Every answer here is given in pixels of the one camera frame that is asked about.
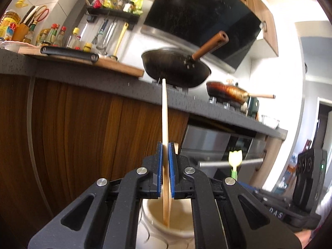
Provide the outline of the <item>black handled knife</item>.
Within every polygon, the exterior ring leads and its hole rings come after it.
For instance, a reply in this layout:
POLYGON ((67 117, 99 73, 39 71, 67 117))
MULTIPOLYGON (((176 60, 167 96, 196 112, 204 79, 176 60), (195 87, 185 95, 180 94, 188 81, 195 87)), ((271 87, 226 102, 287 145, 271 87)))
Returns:
POLYGON ((43 46, 40 49, 41 54, 45 55, 53 55, 53 56, 63 56, 63 57, 70 57, 75 59, 82 59, 86 61, 90 61, 95 63, 99 60, 99 55, 90 52, 84 52, 81 50, 74 50, 71 48, 62 48, 62 47, 55 47, 55 46, 43 46))

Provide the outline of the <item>red handled scissors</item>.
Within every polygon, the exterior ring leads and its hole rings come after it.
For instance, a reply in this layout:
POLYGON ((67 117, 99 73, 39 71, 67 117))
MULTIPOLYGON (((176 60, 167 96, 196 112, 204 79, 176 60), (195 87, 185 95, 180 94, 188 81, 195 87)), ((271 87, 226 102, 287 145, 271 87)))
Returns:
POLYGON ((47 5, 42 5, 38 10, 36 11, 34 15, 34 21, 41 22, 43 21, 49 14, 50 9, 47 5))

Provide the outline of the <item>black range hood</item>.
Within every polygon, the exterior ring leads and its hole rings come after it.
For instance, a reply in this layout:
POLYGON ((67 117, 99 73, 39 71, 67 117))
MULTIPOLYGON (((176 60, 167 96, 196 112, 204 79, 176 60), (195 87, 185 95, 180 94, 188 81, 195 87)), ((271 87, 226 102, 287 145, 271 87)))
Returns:
POLYGON ((221 30, 229 42, 207 60, 233 73, 261 31, 260 19, 240 0, 154 0, 141 32, 196 50, 221 30))

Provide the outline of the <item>green air fryer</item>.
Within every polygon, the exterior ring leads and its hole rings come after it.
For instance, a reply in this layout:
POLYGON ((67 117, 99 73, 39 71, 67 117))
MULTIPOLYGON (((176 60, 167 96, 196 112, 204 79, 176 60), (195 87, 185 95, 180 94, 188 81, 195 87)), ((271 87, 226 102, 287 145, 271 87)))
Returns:
POLYGON ((248 104, 248 116, 256 118, 259 111, 259 100, 257 97, 249 97, 248 104))

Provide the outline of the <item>stainless steel oven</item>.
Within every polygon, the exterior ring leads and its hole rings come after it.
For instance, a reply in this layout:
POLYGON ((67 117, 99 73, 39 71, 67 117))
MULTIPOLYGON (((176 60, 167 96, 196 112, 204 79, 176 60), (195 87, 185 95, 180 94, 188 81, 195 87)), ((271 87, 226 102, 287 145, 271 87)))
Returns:
POLYGON ((266 142, 257 138, 189 125, 179 154, 188 158, 190 166, 203 171, 210 178, 221 180, 231 175, 229 152, 241 150, 243 161, 237 167, 238 181, 249 184, 262 163, 247 164, 246 161, 263 160, 265 146, 266 142))

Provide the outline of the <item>wooden cutting board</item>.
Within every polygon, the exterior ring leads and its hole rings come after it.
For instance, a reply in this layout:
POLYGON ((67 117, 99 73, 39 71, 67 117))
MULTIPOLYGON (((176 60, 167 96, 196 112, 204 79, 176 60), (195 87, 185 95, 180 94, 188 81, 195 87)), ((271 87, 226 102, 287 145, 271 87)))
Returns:
POLYGON ((53 55, 45 55, 40 53, 41 48, 33 48, 33 47, 20 47, 18 50, 19 54, 34 56, 43 59, 53 59, 59 61, 66 61, 66 62, 73 62, 79 64, 85 64, 89 66, 99 67, 104 70, 112 70, 119 73, 127 74, 136 78, 143 77, 144 69, 139 69, 134 66, 126 65, 124 63, 114 61, 111 58, 104 58, 99 56, 99 60, 95 63, 90 61, 82 60, 82 59, 75 59, 70 57, 63 57, 63 56, 53 56, 53 55))

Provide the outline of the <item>black wall shelf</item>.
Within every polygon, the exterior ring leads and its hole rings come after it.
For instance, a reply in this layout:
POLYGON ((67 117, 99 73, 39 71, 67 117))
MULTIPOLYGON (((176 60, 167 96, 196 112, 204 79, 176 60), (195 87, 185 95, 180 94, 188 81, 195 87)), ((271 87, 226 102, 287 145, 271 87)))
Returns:
POLYGON ((128 30, 133 30, 134 26, 140 19, 138 15, 116 9, 94 8, 92 6, 86 6, 86 10, 88 14, 92 16, 111 16, 115 17, 116 19, 123 20, 129 24, 128 30))

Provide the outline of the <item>yellow green plastic utensil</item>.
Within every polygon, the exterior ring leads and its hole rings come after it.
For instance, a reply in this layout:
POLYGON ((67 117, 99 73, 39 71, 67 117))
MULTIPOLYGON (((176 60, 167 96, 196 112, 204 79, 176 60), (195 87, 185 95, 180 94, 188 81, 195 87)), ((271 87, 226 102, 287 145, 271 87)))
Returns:
POLYGON ((243 160, 242 150, 230 151, 228 156, 228 163, 231 166, 231 177, 237 181, 237 167, 241 165, 243 160))

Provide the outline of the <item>yellow ladle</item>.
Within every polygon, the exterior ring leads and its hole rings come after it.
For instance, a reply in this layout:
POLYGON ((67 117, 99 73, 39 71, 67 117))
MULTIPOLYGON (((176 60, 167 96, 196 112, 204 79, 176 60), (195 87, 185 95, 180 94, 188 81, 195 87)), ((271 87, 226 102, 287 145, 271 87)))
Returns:
POLYGON ((124 35, 125 35, 125 33, 126 33, 128 27, 129 27, 129 23, 125 23, 125 24, 123 25, 123 28, 122 28, 122 31, 121 31, 120 36, 119 36, 119 38, 118 38, 118 41, 117 41, 117 43, 116 43, 116 46, 115 46, 114 52, 113 52, 113 54, 112 54, 112 56, 111 56, 111 59, 114 60, 114 61, 118 61, 118 50, 119 50, 119 48, 120 48, 120 44, 121 44, 121 42, 122 42, 122 40, 123 40, 123 38, 124 38, 124 35))

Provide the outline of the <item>yellow cooking oil bottle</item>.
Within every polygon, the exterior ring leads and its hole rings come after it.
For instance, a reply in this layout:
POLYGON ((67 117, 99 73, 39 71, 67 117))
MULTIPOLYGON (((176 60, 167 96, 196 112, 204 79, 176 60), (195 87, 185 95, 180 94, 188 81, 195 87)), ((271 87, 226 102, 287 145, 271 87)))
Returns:
POLYGON ((12 40, 20 20, 19 14, 14 10, 6 11, 1 17, 0 37, 4 40, 12 40))

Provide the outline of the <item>brown frying pan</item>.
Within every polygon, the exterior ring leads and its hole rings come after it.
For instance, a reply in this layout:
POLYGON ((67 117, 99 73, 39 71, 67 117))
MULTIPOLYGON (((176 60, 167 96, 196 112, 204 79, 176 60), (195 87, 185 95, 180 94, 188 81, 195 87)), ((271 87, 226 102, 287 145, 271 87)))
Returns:
POLYGON ((224 101, 233 101, 241 105, 246 102, 249 97, 276 98, 274 94, 252 94, 235 85, 223 84, 221 82, 207 82, 206 90, 210 97, 224 101))

